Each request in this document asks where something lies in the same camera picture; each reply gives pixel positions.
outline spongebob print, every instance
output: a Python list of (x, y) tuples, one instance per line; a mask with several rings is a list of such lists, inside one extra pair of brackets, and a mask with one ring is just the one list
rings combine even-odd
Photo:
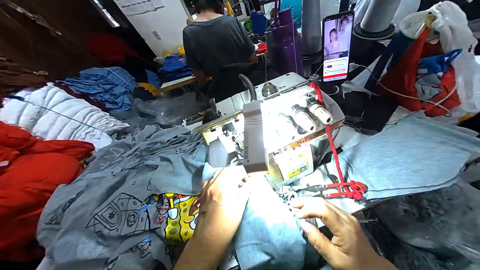
[(193, 235), (197, 224), (198, 195), (180, 195), (165, 193), (164, 200), (168, 201), (167, 226), (165, 236), (170, 241), (187, 242)]

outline blue garment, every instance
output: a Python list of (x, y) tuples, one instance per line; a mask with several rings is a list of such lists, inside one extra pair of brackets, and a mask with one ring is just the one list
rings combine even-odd
[(186, 58), (183, 56), (167, 56), (163, 67), (158, 70), (162, 82), (171, 82), (177, 79), (191, 76), (192, 70), (187, 65)]
[[(220, 169), (206, 163), (203, 181)], [(298, 219), (293, 217), (266, 179), (252, 179), (242, 188), (250, 190), (250, 197), (232, 241), (240, 268), (302, 269), (307, 242), (302, 237)]]
[[(420, 193), (455, 183), (480, 154), (478, 133), (416, 112), (338, 155), (345, 179), (367, 185), (367, 199)], [(335, 162), (327, 164), (336, 174)]]
[(419, 69), (426, 69), (427, 73), (433, 74), (444, 73), (461, 52), (462, 49), (455, 49), (445, 54), (422, 58), (419, 61)]
[(76, 78), (66, 78), (57, 83), (66, 85), (73, 92), (86, 94), (89, 98), (114, 110), (132, 107), (127, 93), (138, 86), (135, 78), (120, 67), (90, 68), (80, 71)]
[(148, 83), (156, 87), (161, 87), (162, 81), (160, 80), (160, 77), (151, 70), (147, 69), (146, 71), (148, 76)]
[(292, 18), (297, 22), (297, 28), (301, 27), (301, 2), (302, 0), (282, 0), (280, 10), (291, 8)]

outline white quilted fabric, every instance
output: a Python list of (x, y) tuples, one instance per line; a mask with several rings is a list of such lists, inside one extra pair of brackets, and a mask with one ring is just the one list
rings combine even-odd
[(23, 101), (3, 99), (0, 121), (17, 125), (46, 140), (85, 141), (99, 149), (111, 143), (112, 139), (107, 133), (129, 126), (85, 100), (70, 96), (52, 83), (34, 91), (23, 90), (15, 95), (87, 124)]

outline smartphone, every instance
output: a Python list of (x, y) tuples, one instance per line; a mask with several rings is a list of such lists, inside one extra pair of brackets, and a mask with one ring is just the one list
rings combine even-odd
[(340, 84), (347, 79), (352, 40), (353, 11), (327, 16), (322, 21), (324, 65), (322, 80)]

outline phone screen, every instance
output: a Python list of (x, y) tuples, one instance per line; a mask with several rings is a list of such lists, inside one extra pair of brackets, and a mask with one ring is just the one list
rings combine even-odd
[(324, 82), (345, 80), (352, 37), (353, 14), (324, 21)]

